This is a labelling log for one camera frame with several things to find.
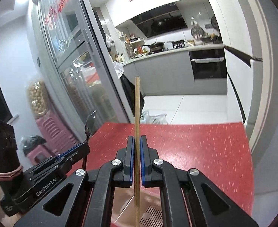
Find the silver screw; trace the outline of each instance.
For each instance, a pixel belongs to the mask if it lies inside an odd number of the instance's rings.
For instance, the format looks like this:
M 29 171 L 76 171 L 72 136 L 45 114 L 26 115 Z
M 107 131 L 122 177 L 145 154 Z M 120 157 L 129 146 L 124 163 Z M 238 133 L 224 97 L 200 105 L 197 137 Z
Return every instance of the silver screw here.
M 114 160 L 112 160 L 112 165 L 113 166 L 118 166 L 118 165 L 120 165 L 121 164 L 121 160 L 119 160 L 119 159 L 114 159 Z
M 155 160 L 154 160 L 154 163 L 155 163 L 156 165 L 162 165 L 162 164 L 163 164 L 163 160 L 162 160 L 162 159 L 155 159 Z
M 75 173 L 77 176 L 83 176 L 85 174 L 85 171 L 84 169 L 78 169 Z
M 199 175 L 199 170 L 196 169 L 196 168 L 192 168 L 192 169 L 189 170 L 189 173 L 192 176 L 197 176 L 197 175 Z

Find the white tile floor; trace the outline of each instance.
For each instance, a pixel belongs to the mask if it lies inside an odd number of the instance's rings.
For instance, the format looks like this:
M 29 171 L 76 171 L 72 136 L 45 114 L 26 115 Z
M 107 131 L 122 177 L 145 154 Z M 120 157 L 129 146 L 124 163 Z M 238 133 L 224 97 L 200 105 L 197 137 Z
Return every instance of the white tile floor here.
M 169 124 L 220 124 L 227 122 L 226 95 L 146 96 L 143 110 L 167 114 Z

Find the white plastic bag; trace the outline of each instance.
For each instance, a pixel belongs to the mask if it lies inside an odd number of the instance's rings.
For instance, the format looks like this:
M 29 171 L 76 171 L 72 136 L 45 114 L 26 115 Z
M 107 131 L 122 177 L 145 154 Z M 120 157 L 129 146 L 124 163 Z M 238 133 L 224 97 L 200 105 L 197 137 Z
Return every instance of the white plastic bag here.
M 108 34 L 106 34 L 106 46 L 108 48 L 115 46 L 115 41 Z
M 140 117 L 140 124 L 167 125 L 167 114 L 149 115 L 149 111 L 143 111 Z
M 117 61 L 113 61 L 113 65 L 114 65 L 116 74 L 118 76 L 118 79 L 120 79 L 122 74 L 124 73 L 123 66 L 120 63 L 118 63 Z

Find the built-in oven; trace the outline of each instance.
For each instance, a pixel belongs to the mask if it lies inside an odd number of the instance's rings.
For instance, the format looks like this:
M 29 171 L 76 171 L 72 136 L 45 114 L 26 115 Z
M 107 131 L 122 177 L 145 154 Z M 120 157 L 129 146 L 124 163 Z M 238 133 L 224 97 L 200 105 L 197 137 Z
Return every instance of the built-in oven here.
M 224 49 L 189 52 L 194 79 L 227 78 Z

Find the countertop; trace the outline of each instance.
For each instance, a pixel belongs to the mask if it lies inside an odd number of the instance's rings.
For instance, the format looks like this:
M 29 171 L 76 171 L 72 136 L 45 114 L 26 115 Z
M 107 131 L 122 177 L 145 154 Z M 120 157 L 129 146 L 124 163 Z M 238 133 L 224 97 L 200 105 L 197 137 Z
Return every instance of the countertop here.
M 242 123 L 140 125 L 140 134 L 147 136 L 148 146 L 157 149 L 159 158 L 179 169 L 197 168 L 251 215 L 253 166 Z M 86 169 L 98 169 L 114 159 L 129 135 L 134 135 L 133 124 L 105 123 L 90 140 Z M 81 166 L 82 161 L 77 162 L 68 175 Z M 158 188 L 145 190 L 159 193 Z
M 142 56 L 139 58 L 131 59 L 126 62 L 123 62 L 122 66 L 125 66 L 127 64 L 130 64 L 130 63 L 138 61 L 138 60 L 145 60 L 145 59 L 148 59 L 151 57 L 156 57 L 156 56 L 165 55 L 165 54 L 177 53 L 177 52 L 182 52 L 182 51 L 212 50 L 212 49 L 223 49 L 223 48 L 224 48 L 223 44 L 206 44 L 206 45 L 197 45 L 197 46 L 187 46 L 187 47 L 180 48 L 180 49 L 167 50 L 167 51 L 159 52 L 156 54 L 151 54 L 151 55 L 146 55 L 146 56 Z

